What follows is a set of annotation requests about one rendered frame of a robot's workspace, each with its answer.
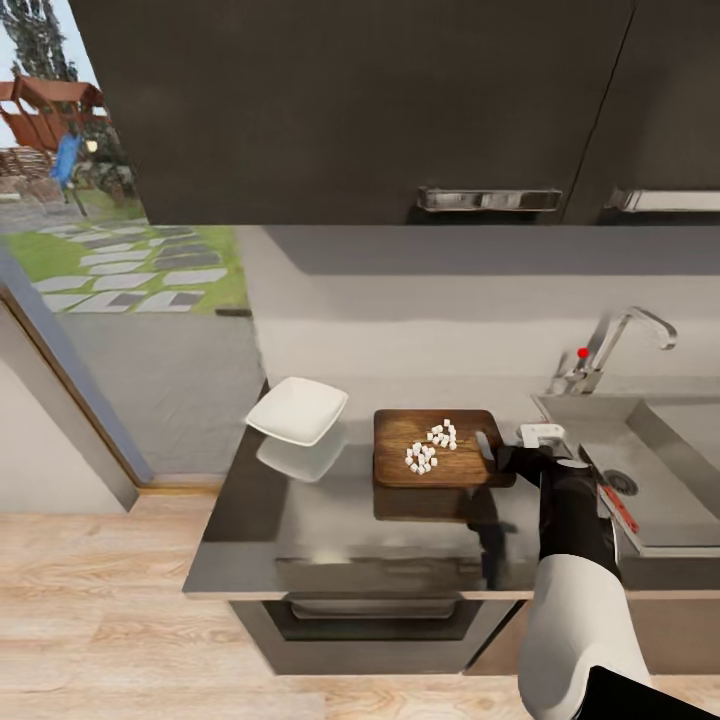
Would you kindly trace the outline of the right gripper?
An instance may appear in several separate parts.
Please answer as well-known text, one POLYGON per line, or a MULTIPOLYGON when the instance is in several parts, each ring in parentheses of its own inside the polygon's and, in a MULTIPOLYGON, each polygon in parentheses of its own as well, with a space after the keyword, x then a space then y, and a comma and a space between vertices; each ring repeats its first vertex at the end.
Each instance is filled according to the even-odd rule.
POLYGON ((514 473, 527 479, 528 462, 537 455, 553 456, 553 448, 539 445, 539 448, 517 446, 496 446, 493 448, 496 470, 500 473, 514 473))

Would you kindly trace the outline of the cutting board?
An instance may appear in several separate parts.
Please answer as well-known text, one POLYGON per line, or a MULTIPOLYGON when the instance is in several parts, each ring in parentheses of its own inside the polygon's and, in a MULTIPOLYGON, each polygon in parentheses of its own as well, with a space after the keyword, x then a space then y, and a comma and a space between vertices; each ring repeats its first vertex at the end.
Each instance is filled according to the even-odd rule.
POLYGON ((476 431, 492 448, 505 446, 490 411, 482 409, 381 409, 374 414, 375 481, 383 487, 510 488, 517 474, 500 473, 496 460, 481 451, 476 431), (456 449, 444 448, 442 438, 429 438, 434 429, 448 437, 451 428, 456 449), (432 450, 430 472, 414 470, 408 462, 415 446, 432 450))

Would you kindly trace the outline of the bowl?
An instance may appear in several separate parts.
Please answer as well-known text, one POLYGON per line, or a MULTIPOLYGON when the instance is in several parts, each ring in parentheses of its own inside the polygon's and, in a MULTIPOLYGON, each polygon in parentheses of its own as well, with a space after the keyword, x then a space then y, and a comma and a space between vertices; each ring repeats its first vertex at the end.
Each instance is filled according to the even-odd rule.
POLYGON ((274 439, 311 448, 335 423, 347 399, 335 387, 287 377, 257 401, 245 421, 274 439))

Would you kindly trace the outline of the parer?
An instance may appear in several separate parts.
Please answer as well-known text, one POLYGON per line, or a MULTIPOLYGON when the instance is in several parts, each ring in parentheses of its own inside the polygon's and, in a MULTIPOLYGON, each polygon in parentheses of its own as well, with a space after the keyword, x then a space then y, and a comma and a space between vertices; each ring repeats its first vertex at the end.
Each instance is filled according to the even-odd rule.
POLYGON ((608 484, 605 479, 603 479, 603 476, 601 475, 601 473, 599 473, 598 468, 595 467, 595 464, 581 446, 579 447, 579 453, 581 454, 583 461, 590 466, 591 471, 595 475, 595 481, 603 488, 603 490, 605 491, 609 499, 613 502, 615 507, 619 510, 629 527, 635 533, 638 533, 639 526, 637 525, 633 517, 631 517, 631 514, 625 509, 625 506, 623 505, 617 494, 613 491, 612 486, 610 486, 610 484, 608 484))

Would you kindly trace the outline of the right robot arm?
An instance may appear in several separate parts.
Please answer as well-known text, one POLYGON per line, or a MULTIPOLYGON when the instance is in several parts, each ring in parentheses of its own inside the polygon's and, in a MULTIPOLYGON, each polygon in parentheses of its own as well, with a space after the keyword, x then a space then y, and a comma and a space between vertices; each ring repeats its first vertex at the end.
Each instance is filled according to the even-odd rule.
POLYGON ((654 689, 595 475, 539 445, 564 429, 524 424, 516 434, 517 446, 493 451, 498 472, 540 488, 537 582, 516 675, 526 710, 534 720, 720 720, 654 689))

